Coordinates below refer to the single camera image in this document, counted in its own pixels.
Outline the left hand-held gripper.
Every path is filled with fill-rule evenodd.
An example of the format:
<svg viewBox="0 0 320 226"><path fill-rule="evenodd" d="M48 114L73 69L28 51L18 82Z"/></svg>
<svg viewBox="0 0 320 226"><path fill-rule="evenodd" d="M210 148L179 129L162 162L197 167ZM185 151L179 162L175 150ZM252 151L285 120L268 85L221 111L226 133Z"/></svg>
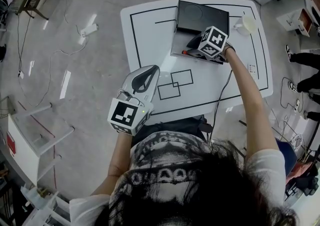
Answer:
<svg viewBox="0 0 320 226"><path fill-rule="evenodd" d="M141 67L127 75L116 98L112 99L108 122L116 131L135 136L150 118L154 109L160 68Z"/></svg>

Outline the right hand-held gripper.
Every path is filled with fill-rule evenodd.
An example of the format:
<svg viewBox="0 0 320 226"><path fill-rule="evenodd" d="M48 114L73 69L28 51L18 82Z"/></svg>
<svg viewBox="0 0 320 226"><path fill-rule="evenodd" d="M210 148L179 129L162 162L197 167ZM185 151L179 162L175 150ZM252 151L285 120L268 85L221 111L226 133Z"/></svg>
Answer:
<svg viewBox="0 0 320 226"><path fill-rule="evenodd" d="M207 62L222 65L226 62L222 52L227 39L227 34L218 28L214 26L207 27L205 31L189 41L186 46L188 48L186 54Z"/></svg>

